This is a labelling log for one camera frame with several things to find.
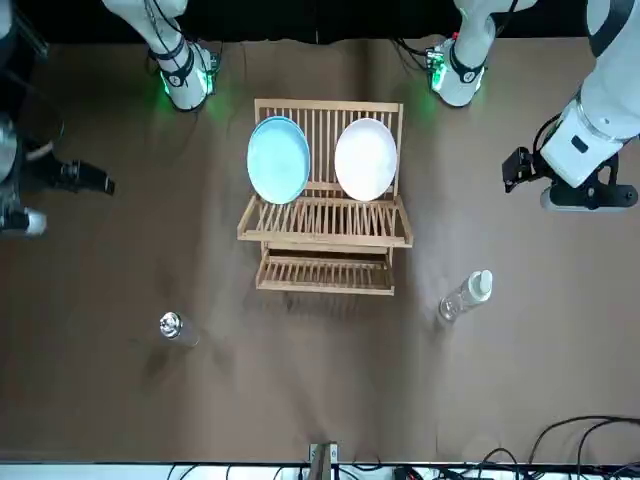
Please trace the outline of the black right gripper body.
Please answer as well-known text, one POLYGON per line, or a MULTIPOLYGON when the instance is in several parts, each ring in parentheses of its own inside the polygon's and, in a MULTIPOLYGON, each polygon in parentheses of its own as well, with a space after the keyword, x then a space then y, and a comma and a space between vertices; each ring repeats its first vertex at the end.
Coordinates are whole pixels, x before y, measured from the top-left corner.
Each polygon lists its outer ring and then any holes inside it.
POLYGON ((115 182, 102 169, 87 162, 70 163, 56 158, 41 158, 27 163, 27 172, 41 187, 78 193, 83 190, 113 196, 115 182))

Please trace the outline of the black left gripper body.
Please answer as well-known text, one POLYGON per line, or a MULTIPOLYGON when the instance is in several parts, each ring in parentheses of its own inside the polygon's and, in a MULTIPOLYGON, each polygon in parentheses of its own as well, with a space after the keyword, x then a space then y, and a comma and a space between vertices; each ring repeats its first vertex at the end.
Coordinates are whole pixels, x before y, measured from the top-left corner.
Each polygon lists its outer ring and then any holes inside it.
POLYGON ((516 186, 549 176, 549 167, 539 153, 518 147, 502 163, 502 181, 506 193, 516 186))

